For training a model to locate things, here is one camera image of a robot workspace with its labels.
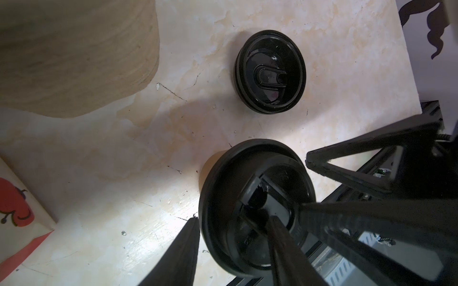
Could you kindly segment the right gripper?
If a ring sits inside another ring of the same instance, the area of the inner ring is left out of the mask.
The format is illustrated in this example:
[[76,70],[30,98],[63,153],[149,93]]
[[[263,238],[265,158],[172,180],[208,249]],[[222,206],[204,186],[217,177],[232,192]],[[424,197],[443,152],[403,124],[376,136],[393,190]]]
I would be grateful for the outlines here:
[[[380,286],[458,283],[458,127],[446,131],[439,101],[421,102],[429,117],[409,117],[307,153],[313,172],[370,195],[400,199],[307,203],[307,231]],[[449,253],[430,281],[345,234],[367,231]]]

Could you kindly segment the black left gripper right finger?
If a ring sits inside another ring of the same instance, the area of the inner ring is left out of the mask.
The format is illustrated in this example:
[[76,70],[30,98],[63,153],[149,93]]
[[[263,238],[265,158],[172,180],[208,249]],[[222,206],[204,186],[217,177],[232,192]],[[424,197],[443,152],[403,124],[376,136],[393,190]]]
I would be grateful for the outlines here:
[[278,217],[269,218],[267,236],[275,286],[327,285]]

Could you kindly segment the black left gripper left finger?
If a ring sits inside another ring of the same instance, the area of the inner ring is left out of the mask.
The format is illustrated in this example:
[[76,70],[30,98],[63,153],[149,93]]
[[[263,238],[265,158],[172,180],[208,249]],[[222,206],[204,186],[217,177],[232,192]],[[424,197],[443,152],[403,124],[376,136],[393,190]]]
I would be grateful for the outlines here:
[[199,241],[199,219],[191,218],[140,284],[142,286],[192,286],[199,254]]

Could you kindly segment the black plastic cup lid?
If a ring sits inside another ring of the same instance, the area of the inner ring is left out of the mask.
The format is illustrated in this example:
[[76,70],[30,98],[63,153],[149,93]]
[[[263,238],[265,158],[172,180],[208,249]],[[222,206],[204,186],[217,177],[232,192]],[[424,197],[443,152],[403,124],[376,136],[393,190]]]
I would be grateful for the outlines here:
[[269,218],[278,217],[295,243],[304,245],[308,233],[300,208],[315,201],[310,176],[291,148],[272,139],[250,139],[227,150],[202,185],[202,237],[225,271],[247,278],[269,276]]

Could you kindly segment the red and white paper bag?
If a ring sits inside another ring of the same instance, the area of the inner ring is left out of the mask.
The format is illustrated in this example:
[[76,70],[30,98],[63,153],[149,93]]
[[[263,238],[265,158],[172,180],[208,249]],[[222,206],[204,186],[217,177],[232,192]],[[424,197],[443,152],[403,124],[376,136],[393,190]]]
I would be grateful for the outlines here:
[[1,280],[14,272],[55,227],[54,219],[1,160]]

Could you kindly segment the white paper cup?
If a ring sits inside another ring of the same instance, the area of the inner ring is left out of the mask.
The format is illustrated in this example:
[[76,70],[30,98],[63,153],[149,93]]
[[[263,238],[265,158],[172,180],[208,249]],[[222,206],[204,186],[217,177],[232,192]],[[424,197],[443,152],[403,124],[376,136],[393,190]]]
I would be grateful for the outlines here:
[[212,155],[204,164],[204,166],[202,167],[202,170],[200,171],[200,175],[199,175],[199,192],[201,193],[202,192],[202,188],[203,188],[203,185],[211,171],[211,169],[213,168],[213,166],[216,164],[216,162],[226,153],[227,151],[226,150],[223,150],[223,151],[219,151],[217,153],[215,153],[214,155]]

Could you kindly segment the brown pulp cup carrier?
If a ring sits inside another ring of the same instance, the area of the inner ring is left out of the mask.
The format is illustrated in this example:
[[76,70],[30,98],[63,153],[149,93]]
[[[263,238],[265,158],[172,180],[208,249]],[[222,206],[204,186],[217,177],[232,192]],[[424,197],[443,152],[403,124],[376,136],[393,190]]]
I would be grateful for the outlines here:
[[2,1],[1,106],[93,112],[148,86],[159,45],[155,1]]

